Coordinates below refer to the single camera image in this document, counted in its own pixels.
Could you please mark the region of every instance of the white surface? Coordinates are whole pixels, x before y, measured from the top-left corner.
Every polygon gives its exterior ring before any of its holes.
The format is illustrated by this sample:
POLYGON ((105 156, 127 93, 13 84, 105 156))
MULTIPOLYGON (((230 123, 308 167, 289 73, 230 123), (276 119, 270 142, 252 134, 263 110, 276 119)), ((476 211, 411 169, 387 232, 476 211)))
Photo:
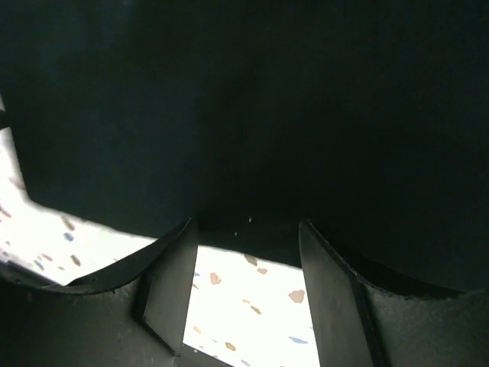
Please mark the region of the white surface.
POLYGON ((58 213, 23 190, 10 130, 0 131, 0 261, 11 261, 66 285, 104 268, 154 239, 58 213))
MULTIPOLYGON (((0 206, 0 261, 59 284, 153 242, 32 203, 8 129, 0 131, 0 206)), ((305 289, 298 268, 200 246, 183 341, 235 367, 319 367, 305 289)))

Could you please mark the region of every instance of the speckled white floor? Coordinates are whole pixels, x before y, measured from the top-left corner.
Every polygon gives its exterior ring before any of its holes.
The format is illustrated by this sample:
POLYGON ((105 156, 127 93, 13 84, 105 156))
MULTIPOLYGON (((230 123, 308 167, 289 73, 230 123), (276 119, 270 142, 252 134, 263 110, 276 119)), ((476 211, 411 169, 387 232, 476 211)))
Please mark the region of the speckled white floor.
MULTIPOLYGON (((0 131, 0 261, 65 285, 153 240, 33 204, 0 131)), ((183 341, 235 367, 319 367, 302 271, 205 246, 183 341)))

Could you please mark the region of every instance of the terrazzo floor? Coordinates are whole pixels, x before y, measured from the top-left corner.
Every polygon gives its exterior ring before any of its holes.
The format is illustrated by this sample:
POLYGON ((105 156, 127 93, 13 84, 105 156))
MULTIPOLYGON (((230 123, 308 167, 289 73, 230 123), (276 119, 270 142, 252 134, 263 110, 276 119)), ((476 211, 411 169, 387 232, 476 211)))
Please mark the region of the terrazzo floor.
MULTIPOLYGON (((66 285, 153 241, 32 203, 0 131, 0 261, 66 285)), ((319 367, 302 270, 200 246, 183 341, 235 367, 319 367)))

